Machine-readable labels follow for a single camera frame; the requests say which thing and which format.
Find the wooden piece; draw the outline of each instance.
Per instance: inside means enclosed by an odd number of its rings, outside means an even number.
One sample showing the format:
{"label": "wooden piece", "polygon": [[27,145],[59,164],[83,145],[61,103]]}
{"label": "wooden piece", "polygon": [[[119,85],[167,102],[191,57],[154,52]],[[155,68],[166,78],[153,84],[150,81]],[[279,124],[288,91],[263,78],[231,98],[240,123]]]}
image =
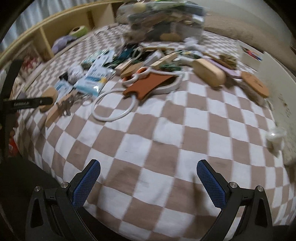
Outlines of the wooden piece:
{"label": "wooden piece", "polygon": [[269,96],[268,88],[255,75],[242,71],[242,79],[262,97]]}
{"label": "wooden piece", "polygon": [[223,70],[208,62],[206,59],[192,61],[193,72],[211,87],[223,85],[226,75]]}
{"label": "wooden piece", "polygon": [[121,78],[131,76],[132,74],[136,73],[139,68],[143,66],[143,62],[133,64],[129,66],[121,75]]}
{"label": "wooden piece", "polygon": [[150,73],[145,78],[139,79],[128,87],[123,94],[129,96],[132,93],[137,93],[137,99],[143,100],[145,97],[154,90],[157,86],[161,85],[168,79],[175,77],[173,75],[160,75],[156,73]]}
{"label": "wooden piece", "polygon": [[44,29],[43,29],[42,26],[39,28],[39,32],[40,32],[40,34],[41,34],[41,36],[42,36],[42,39],[43,39],[43,41],[44,41],[44,44],[45,44],[45,46],[46,46],[46,51],[47,51],[47,53],[49,54],[50,58],[53,58],[53,57],[54,57],[54,53],[52,52],[51,46],[50,46],[50,44],[49,44],[49,42],[48,42],[48,40],[47,40],[47,38],[46,38],[46,35],[45,35],[45,32],[44,32]]}
{"label": "wooden piece", "polygon": [[168,62],[173,61],[175,58],[177,58],[179,53],[171,53],[167,56],[164,56],[160,60],[156,61],[155,63],[151,64],[150,66],[156,70],[159,70],[160,67],[164,64],[167,64]]}
{"label": "wooden piece", "polygon": [[180,42],[181,36],[176,33],[168,33],[160,35],[160,40],[165,42]]}
{"label": "wooden piece", "polygon": [[[61,104],[64,100],[67,100],[70,96],[75,95],[77,93],[76,90],[72,90],[69,94],[65,95],[62,97],[58,103]],[[52,123],[61,115],[61,111],[58,109],[57,105],[55,104],[51,110],[49,111],[46,121],[45,121],[45,126],[49,128]]]}
{"label": "wooden piece", "polygon": [[143,47],[143,51],[147,50],[175,50],[174,47],[167,47],[167,46],[147,46]]}
{"label": "wooden piece", "polygon": [[223,62],[222,60],[216,58],[215,56],[209,54],[209,53],[206,53],[206,52],[203,52],[202,53],[203,55],[206,55],[206,56],[209,56],[211,59],[213,59],[214,61],[216,61],[217,63],[223,65],[224,67],[228,68],[228,69],[232,69],[232,70],[235,70],[235,68],[233,68],[232,66],[226,64],[225,62]]}
{"label": "wooden piece", "polygon": [[54,87],[49,87],[47,90],[45,90],[41,95],[41,97],[52,97],[53,103],[50,105],[39,106],[39,111],[41,113],[48,111],[51,107],[53,107],[54,103],[57,101],[58,96],[59,96],[59,93]]}
{"label": "wooden piece", "polygon": [[124,72],[133,62],[132,59],[128,59],[126,61],[124,61],[123,63],[121,63],[120,65],[118,65],[114,70],[116,71],[117,75],[121,75],[122,72]]}

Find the small plastic container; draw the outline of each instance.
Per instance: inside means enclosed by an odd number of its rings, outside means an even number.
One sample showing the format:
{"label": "small plastic container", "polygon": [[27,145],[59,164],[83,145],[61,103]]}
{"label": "small plastic container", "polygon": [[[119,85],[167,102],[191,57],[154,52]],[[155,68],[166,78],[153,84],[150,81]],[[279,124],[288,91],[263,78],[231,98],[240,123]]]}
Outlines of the small plastic container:
{"label": "small plastic container", "polygon": [[287,135],[287,131],[282,127],[275,127],[266,133],[266,139],[272,144],[275,151],[280,151],[285,146],[284,138]]}

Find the wooden block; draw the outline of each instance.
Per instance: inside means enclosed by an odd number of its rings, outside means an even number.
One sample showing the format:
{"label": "wooden block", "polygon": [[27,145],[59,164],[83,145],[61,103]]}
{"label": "wooden block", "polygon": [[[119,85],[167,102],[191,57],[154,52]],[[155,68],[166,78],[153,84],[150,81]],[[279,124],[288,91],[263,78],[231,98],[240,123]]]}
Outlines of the wooden block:
{"label": "wooden block", "polygon": [[181,36],[177,33],[168,33],[160,35],[160,40],[165,42],[180,42]]}
{"label": "wooden block", "polygon": [[175,50],[174,47],[167,47],[167,46],[147,46],[143,47],[143,51],[148,50]]}
{"label": "wooden block", "polygon": [[59,93],[54,87],[49,87],[47,90],[45,90],[43,92],[43,94],[41,95],[41,97],[52,97],[53,103],[50,105],[39,106],[39,111],[41,113],[44,113],[44,112],[48,111],[51,107],[53,107],[54,103],[57,101],[58,95],[59,95]]}
{"label": "wooden block", "polygon": [[124,61],[123,63],[121,63],[120,65],[118,65],[114,70],[116,71],[117,75],[121,75],[123,71],[125,71],[133,62],[132,59],[128,59],[126,61]]}
{"label": "wooden block", "polygon": [[143,62],[133,64],[129,66],[121,75],[121,78],[131,76],[132,74],[136,73],[143,66]]}
{"label": "wooden block", "polygon": [[179,53],[171,53],[167,56],[164,56],[160,60],[156,61],[155,63],[151,64],[150,66],[156,70],[159,70],[160,67],[164,64],[167,64],[168,62],[173,61],[175,58],[177,58]]}
{"label": "wooden block", "polygon": [[192,61],[193,72],[211,87],[223,85],[226,75],[223,70],[208,62],[206,59]]}
{"label": "wooden block", "polygon": [[242,71],[242,79],[262,97],[269,96],[268,88],[255,75]]}
{"label": "wooden block", "polygon": [[[72,90],[69,94],[65,95],[62,97],[58,103],[61,104],[64,100],[68,99],[70,96],[75,95],[77,93],[76,90]],[[49,111],[46,121],[45,121],[45,126],[49,128],[52,123],[61,115],[62,113],[59,111],[57,105],[55,104],[51,110]]]}

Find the curtain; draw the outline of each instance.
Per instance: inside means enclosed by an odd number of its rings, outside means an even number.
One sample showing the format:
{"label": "curtain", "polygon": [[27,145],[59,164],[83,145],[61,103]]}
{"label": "curtain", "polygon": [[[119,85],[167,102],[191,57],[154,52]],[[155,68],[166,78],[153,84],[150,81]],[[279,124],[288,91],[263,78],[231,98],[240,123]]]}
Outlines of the curtain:
{"label": "curtain", "polygon": [[0,44],[4,51],[23,32],[52,14],[96,0],[35,0],[16,19]]}

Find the plastic bag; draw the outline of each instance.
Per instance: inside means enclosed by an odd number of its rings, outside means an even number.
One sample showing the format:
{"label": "plastic bag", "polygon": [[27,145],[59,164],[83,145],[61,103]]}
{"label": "plastic bag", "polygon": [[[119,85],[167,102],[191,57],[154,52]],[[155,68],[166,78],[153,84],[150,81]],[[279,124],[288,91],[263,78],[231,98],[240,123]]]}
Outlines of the plastic bag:
{"label": "plastic bag", "polygon": [[185,38],[201,39],[205,9],[197,4],[157,1],[146,3],[147,11],[130,14],[131,27],[123,37],[127,43],[142,41],[180,42]]}
{"label": "plastic bag", "polygon": [[128,16],[134,14],[133,4],[122,4],[116,12],[116,22],[121,24],[128,24]]}
{"label": "plastic bag", "polygon": [[105,68],[102,67],[108,59],[109,56],[104,56],[103,60],[101,58],[97,59],[93,65],[90,67],[89,71],[87,72],[85,78],[88,80],[94,80],[99,81],[101,78],[106,78],[107,80],[110,80],[115,75],[115,70],[111,68]]}
{"label": "plastic bag", "polygon": [[106,78],[101,78],[99,81],[93,81],[83,77],[76,82],[74,88],[80,93],[91,94],[94,97],[98,97],[107,82],[108,80]]}

